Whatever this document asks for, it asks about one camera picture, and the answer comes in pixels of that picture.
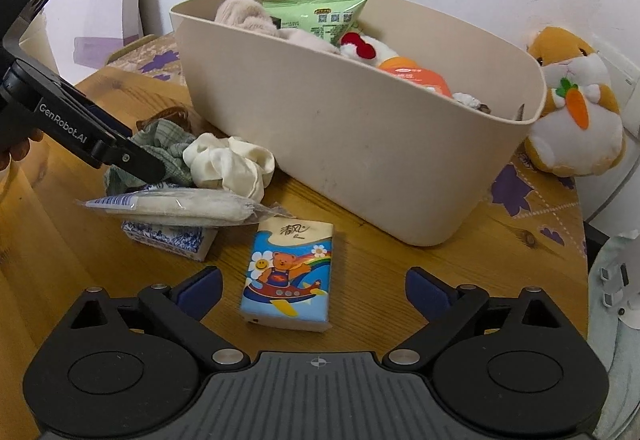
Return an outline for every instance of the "green snack package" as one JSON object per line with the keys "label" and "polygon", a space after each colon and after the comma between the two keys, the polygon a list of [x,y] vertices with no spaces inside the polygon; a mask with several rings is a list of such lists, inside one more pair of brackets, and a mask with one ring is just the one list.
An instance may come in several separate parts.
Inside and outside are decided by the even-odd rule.
{"label": "green snack package", "polygon": [[265,0],[269,15],[282,20],[282,28],[300,28],[331,44],[356,21],[367,0]]}

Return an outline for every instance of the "plastic wrapped package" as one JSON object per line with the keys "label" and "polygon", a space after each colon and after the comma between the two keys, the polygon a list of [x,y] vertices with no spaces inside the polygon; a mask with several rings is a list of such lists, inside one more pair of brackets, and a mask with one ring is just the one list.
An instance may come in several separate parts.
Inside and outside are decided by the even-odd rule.
{"label": "plastic wrapped package", "polygon": [[265,207],[223,189],[158,189],[81,204],[128,221],[174,227],[233,227],[289,215],[282,207]]}

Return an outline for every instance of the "wooden table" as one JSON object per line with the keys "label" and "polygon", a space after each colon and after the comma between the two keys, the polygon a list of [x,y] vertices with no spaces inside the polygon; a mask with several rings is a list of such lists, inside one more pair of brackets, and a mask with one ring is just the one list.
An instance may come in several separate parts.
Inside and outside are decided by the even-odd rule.
{"label": "wooden table", "polygon": [[[131,127],[167,106],[190,104],[185,87],[114,68],[100,70],[79,88]],[[512,168],[525,180],[538,174],[521,163],[514,162]],[[151,283],[175,285],[201,268],[130,241],[119,221],[76,204],[75,200],[103,194],[102,173],[47,137],[0,180],[2,440],[36,437],[22,399],[22,375],[37,347],[85,287],[100,285],[111,296],[132,296]],[[407,269],[422,265],[451,285],[472,282],[495,296],[516,296],[524,285],[540,285],[584,333],[586,263],[580,246],[569,242],[566,234],[567,242],[560,245],[539,229],[555,219],[567,232],[579,228],[575,189],[562,187],[555,177],[536,179],[535,184],[523,197],[528,210],[511,217],[512,203],[500,203],[495,189],[450,240],[423,249],[401,243],[277,173],[267,189],[266,204],[277,201],[298,217],[335,225],[333,328],[324,334],[293,332],[241,319],[238,304],[255,227],[222,230],[216,238],[207,260],[222,269],[225,295],[204,324],[251,356],[268,349],[375,350],[381,355],[424,325],[405,301],[403,285]]]}

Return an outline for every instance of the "orange hamster plush toy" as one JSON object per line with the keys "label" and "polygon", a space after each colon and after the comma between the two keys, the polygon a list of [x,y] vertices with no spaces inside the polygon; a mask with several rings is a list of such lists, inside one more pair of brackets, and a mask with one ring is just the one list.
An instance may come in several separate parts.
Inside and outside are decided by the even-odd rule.
{"label": "orange hamster plush toy", "polygon": [[559,177],[600,175],[617,165],[625,152],[624,131],[600,56],[579,37],[552,26],[528,52],[542,66],[548,88],[525,140],[533,165]]}

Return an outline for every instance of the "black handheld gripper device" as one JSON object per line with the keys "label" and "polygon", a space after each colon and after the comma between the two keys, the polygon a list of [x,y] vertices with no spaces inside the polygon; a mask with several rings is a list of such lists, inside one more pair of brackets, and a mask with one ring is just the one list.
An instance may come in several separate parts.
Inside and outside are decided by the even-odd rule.
{"label": "black handheld gripper device", "polygon": [[24,376],[42,440],[588,440],[607,397],[604,366],[540,288],[492,298],[414,267],[406,296],[430,323],[382,361],[252,362],[199,322],[221,296],[215,267],[132,298],[85,290]]}
{"label": "black handheld gripper device", "polygon": [[20,37],[48,0],[0,0],[0,151],[42,129],[89,165],[117,165],[147,183],[164,164],[128,138],[129,127],[26,55]]}

